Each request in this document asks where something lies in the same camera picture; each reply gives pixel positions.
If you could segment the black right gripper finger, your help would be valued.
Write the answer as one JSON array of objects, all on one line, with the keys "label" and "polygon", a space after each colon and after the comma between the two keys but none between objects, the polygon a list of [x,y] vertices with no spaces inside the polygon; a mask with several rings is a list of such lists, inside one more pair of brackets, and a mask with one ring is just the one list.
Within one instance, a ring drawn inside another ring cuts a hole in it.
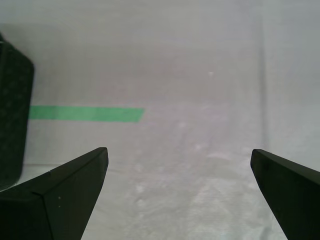
[{"label": "black right gripper finger", "polygon": [[258,187],[289,240],[320,238],[320,173],[262,149],[250,166]]},{"label": "black right gripper finger", "polygon": [[80,240],[109,159],[99,147],[0,193],[2,240]]}]

